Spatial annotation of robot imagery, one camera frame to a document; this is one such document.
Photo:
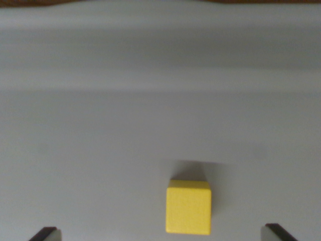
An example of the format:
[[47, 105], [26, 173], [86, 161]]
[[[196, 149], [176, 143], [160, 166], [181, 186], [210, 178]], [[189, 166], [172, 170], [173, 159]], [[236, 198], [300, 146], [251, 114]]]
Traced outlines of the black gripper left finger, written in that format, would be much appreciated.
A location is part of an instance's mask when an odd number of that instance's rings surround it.
[[56, 227], [43, 227], [29, 241], [61, 241], [61, 230]]

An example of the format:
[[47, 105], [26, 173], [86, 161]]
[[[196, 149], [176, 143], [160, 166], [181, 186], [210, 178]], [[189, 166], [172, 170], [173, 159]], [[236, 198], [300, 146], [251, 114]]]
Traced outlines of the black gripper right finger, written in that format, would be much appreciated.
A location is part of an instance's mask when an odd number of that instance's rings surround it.
[[278, 223], [267, 223], [261, 228], [261, 241], [298, 241]]

